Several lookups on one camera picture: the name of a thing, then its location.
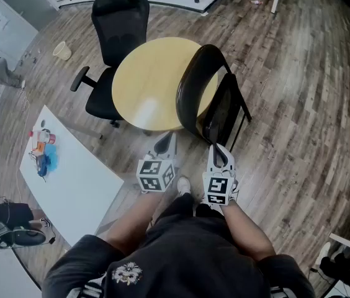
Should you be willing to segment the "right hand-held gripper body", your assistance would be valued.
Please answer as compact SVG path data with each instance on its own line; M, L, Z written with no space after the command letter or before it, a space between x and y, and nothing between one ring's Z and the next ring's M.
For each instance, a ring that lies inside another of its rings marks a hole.
M217 164L218 149L226 154L226 166L218 168L212 163L212 145L209 148L209 157L206 171L202 174L204 184L204 200L210 205L228 205L230 200L231 188L236 179L235 159L233 155L222 145L217 146Z

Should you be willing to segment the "person's right white shoe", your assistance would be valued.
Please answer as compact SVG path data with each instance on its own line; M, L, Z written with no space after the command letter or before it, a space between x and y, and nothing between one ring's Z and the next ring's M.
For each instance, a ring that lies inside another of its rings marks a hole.
M231 188L230 200L234 200L236 202L239 191L240 191L239 182L236 179L234 179L234 182Z

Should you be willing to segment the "black mesh office chair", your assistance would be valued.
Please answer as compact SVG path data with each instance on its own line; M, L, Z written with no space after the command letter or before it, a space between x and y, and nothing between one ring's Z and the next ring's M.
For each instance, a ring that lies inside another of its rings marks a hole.
M149 13L148 0L95 0L92 5L91 20L107 68L94 81L87 76L89 67L83 67L74 78L70 90L77 91L82 83L92 87L86 112L109 120L114 128L118 128L123 120L112 98L114 75L125 57L146 42Z

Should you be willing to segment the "person's right forearm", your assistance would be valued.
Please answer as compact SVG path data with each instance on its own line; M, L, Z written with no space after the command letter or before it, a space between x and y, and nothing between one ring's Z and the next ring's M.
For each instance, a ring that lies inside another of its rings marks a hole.
M248 256L261 261L276 254L267 235L234 200L220 208L235 243Z

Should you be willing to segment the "black round seat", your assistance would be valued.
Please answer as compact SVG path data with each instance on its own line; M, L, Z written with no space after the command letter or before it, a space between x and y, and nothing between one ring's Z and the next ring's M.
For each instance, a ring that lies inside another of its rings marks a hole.
M12 231L12 240L15 246L39 246L45 243L46 236L37 229L17 227Z

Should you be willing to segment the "person's white shoe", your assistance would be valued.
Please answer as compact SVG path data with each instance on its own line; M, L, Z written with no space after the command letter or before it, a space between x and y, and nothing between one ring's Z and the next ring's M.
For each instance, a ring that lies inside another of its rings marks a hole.
M240 191L239 182L236 179L234 179L234 182L231 188L230 200L234 200L236 202L239 191Z
M191 195L191 184L190 181L185 177L181 176L177 181L177 190L179 197L184 195Z

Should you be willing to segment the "round wooden table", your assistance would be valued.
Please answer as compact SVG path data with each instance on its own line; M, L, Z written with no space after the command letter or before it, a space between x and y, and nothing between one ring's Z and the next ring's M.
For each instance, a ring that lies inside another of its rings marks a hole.
M150 40L128 54L112 82L112 98L120 116L146 131L181 129L177 89L200 47L186 38L165 37Z

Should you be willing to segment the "person's left forearm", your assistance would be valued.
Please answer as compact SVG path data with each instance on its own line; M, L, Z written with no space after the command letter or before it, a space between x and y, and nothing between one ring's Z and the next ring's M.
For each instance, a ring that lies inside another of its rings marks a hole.
M149 192L138 196L131 208L110 227L104 240L125 256L130 255L144 239L163 196L164 194L160 192Z

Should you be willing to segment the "person's left white shoe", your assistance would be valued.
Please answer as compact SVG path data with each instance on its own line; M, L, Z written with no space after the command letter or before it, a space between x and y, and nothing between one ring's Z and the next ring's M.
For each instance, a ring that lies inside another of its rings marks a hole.
M191 195L191 184L190 181L185 177L181 176L177 181L177 190L179 197L184 195Z

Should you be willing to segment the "person's black shirt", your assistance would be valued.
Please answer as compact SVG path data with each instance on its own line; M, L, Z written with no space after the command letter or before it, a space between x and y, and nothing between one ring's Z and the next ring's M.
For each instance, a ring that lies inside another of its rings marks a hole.
M238 249L222 219L164 217L125 255L83 236L49 270L43 298L85 298L97 281L103 298L271 298L281 288L315 298L296 261L274 255L254 261Z

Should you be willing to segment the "black curved-back chair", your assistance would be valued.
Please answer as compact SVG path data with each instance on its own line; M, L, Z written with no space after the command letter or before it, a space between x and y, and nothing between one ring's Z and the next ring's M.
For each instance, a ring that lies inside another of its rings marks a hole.
M222 67L226 73L214 91L208 108L204 110L204 118L199 122L198 111L204 91ZM211 44L200 47L177 89L176 112L181 125L209 145L217 143L225 146L240 111L243 111L242 120L251 122L252 117L238 87L236 75L231 72L222 52Z

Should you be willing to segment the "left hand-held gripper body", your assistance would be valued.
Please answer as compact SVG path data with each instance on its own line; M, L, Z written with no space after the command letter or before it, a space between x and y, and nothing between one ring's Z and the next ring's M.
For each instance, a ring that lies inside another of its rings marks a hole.
M175 178L177 137L174 132L168 132L172 133L172 140L166 153L154 152L155 140L138 161L136 177L142 193L165 192Z

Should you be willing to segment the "person's black trousers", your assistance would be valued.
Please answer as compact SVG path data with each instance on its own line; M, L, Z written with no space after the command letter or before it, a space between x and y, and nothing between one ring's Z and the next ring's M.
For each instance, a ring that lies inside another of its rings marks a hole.
M219 213L219 211L212 209L208 204L200 203L194 209L194 198L191 194L185 193L182 196L176 198L156 219L158 222L160 219L170 217L173 215L180 215L181 217L203 217L203 218L216 218L225 219L225 217Z

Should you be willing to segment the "beige waste bin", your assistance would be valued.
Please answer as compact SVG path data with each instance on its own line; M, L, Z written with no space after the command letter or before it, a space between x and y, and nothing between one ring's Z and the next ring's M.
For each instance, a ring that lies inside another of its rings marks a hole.
M72 51L67 46L65 41L60 42L53 50L53 56L61 60L67 61L72 56Z

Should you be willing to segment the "red and white container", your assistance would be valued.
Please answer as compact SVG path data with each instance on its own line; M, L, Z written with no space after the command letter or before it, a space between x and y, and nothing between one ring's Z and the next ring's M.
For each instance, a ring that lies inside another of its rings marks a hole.
M33 143L54 144L56 141L56 136L47 129L30 131L29 137L32 139Z

